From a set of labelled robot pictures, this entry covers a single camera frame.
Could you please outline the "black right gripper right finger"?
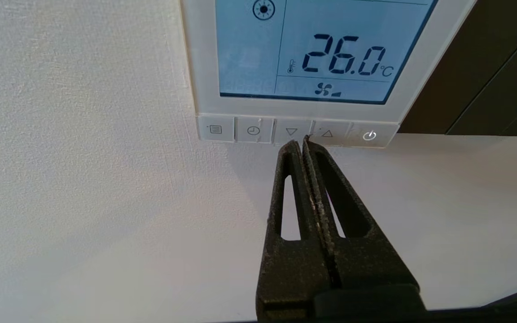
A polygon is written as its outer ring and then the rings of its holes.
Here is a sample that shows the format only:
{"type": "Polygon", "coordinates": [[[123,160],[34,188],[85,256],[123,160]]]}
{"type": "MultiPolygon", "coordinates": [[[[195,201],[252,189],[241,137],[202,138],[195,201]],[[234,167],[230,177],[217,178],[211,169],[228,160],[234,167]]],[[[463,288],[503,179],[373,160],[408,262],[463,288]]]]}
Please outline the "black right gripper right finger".
{"type": "Polygon", "coordinates": [[[305,137],[303,163],[332,283],[338,288],[419,288],[329,151],[305,137]]]}

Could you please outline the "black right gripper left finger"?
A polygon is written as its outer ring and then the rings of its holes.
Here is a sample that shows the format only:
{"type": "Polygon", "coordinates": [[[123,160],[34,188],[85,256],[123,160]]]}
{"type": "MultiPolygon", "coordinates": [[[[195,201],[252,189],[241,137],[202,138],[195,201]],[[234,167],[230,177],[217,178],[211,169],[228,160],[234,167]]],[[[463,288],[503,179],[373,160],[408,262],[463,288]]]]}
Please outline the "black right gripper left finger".
{"type": "Polygon", "coordinates": [[[256,288],[259,321],[314,317],[315,296],[330,290],[332,256],[326,240],[333,219],[316,170],[315,143],[292,140],[278,153],[256,288]],[[282,237],[285,182],[290,178],[300,238],[282,237]]]}

